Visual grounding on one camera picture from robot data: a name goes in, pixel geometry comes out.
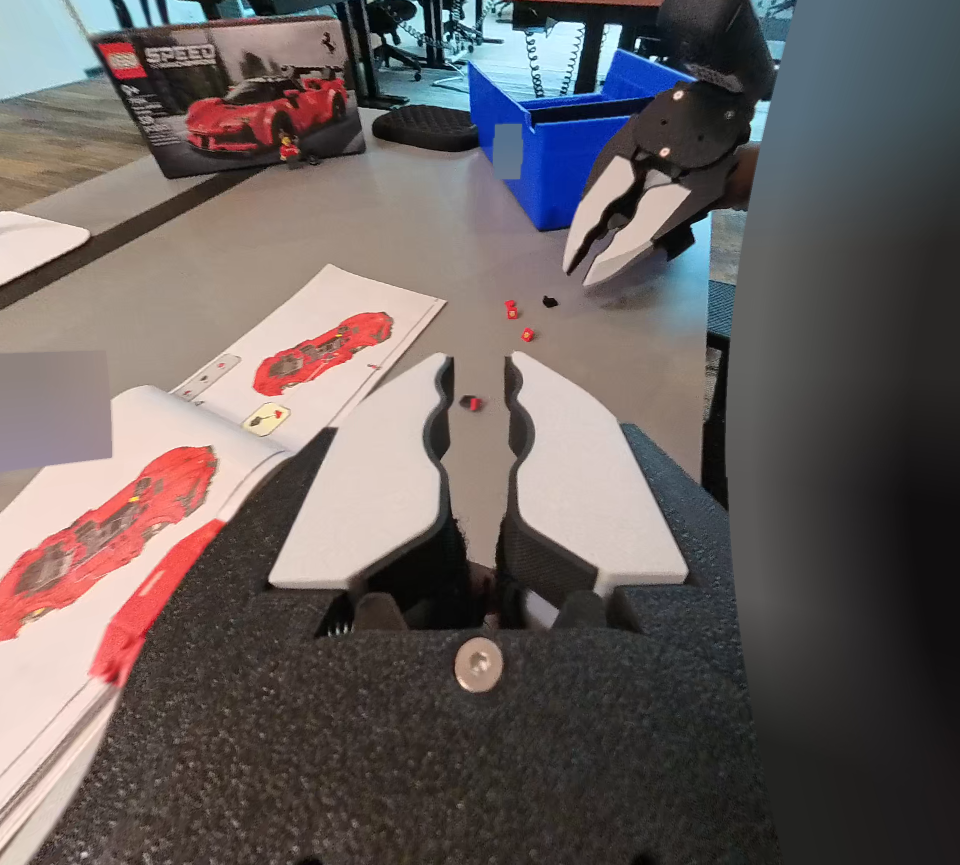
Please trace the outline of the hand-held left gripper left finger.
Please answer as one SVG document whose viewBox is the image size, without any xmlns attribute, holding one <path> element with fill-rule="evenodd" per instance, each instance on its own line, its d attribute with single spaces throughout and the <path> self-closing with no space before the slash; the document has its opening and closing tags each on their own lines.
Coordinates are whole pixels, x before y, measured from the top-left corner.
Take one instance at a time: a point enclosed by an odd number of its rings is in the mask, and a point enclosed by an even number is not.
<svg viewBox="0 0 960 865">
<path fill-rule="evenodd" d="M 268 576 L 278 590 L 357 591 L 443 529 L 454 358 L 436 352 L 336 429 Z"/>
</svg>

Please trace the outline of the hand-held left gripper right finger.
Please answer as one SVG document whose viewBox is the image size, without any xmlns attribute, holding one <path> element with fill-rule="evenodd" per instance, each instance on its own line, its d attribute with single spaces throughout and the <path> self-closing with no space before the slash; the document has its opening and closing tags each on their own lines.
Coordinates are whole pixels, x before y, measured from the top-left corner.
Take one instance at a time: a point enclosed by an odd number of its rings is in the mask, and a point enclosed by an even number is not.
<svg viewBox="0 0 960 865">
<path fill-rule="evenodd" d="M 688 564 L 618 419 L 516 351 L 505 358 L 514 455 L 498 571 L 528 592 L 685 583 Z"/>
</svg>

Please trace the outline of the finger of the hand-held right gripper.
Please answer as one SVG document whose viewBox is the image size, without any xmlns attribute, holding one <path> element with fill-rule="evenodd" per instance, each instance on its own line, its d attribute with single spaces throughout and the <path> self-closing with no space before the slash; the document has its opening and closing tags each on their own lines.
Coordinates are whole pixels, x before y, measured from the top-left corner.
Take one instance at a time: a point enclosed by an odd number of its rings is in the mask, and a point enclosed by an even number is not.
<svg viewBox="0 0 960 865">
<path fill-rule="evenodd" d="M 606 235 L 616 215 L 630 219 L 637 208 L 641 182 L 636 163 L 617 155 L 606 163 L 582 195 L 562 254 L 562 271 L 571 276 L 594 243 Z"/>
<path fill-rule="evenodd" d="M 652 250 L 668 220 L 690 198 L 685 185 L 654 173 L 656 182 L 641 188 L 633 215 L 613 232 L 607 246 L 592 259 L 582 279 L 582 286 L 594 287 L 619 275 L 635 260 Z"/>
</svg>

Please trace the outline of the lego instruction booklet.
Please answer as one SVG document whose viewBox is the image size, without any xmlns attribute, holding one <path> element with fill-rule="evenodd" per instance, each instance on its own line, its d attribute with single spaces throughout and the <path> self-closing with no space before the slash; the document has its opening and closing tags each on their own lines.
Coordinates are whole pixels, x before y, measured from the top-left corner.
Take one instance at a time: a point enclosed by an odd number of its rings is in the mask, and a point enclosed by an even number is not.
<svg viewBox="0 0 960 865">
<path fill-rule="evenodd" d="M 1 516 L 2 817 L 125 682 L 245 501 L 362 401 L 444 306 L 325 266 L 175 391 L 111 402 L 111 457 L 42 468 Z"/>
</svg>

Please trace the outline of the lego car set box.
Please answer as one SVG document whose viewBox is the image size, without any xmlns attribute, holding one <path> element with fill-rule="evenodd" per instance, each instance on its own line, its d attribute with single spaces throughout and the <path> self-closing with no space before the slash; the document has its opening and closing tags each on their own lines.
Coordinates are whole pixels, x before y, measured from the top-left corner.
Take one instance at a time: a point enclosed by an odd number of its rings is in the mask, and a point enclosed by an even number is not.
<svg viewBox="0 0 960 865">
<path fill-rule="evenodd" d="M 168 180 L 366 150 L 335 16 L 103 31 L 90 44 Z"/>
</svg>

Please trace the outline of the blue plastic storage bin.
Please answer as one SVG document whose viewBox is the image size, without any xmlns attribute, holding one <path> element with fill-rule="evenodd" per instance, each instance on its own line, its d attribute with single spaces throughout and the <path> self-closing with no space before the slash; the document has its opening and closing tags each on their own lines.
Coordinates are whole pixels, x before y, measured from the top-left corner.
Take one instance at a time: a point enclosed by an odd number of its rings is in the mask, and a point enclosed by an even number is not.
<svg viewBox="0 0 960 865">
<path fill-rule="evenodd" d="M 690 81 L 617 51 L 601 91 L 518 101 L 474 65 L 467 70 L 479 148 L 540 232 L 571 224 L 599 153 L 643 101 Z"/>
</svg>

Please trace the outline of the black mesh chair backrest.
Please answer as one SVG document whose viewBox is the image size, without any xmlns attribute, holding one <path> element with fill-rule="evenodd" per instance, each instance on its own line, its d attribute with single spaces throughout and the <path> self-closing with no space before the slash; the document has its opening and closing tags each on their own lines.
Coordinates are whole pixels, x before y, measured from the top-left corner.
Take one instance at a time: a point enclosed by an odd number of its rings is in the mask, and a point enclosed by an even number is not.
<svg viewBox="0 0 960 865">
<path fill-rule="evenodd" d="M 425 151 L 461 153 L 479 145 L 478 128 L 468 111 L 433 104 L 406 104 L 373 119 L 377 139 Z"/>
</svg>

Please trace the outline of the black office chair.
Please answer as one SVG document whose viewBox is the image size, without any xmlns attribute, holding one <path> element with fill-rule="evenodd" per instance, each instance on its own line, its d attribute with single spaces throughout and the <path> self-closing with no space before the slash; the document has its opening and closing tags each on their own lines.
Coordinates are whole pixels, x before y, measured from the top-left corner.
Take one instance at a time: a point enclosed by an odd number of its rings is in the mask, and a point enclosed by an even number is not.
<svg viewBox="0 0 960 865">
<path fill-rule="evenodd" d="M 377 36 L 379 45 L 373 52 L 378 67 L 387 68 L 397 62 L 413 73 L 413 80 L 421 82 L 426 60 L 402 48 L 400 31 L 416 16 L 416 8 L 409 0 L 368 0 L 366 20 L 370 33 Z"/>
</svg>

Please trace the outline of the white rounded tray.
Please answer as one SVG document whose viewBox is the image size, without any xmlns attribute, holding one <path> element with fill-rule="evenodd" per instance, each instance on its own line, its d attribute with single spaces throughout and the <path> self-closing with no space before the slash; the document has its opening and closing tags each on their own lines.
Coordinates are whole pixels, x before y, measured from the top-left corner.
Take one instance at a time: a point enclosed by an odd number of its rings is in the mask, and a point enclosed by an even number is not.
<svg viewBox="0 0 960 865">
<path fill-rule="evenodd" d="M 82 247 L 91 233 L 81 226 L 19 211 L 1 212 L 1 286 Z"/>
</svg>

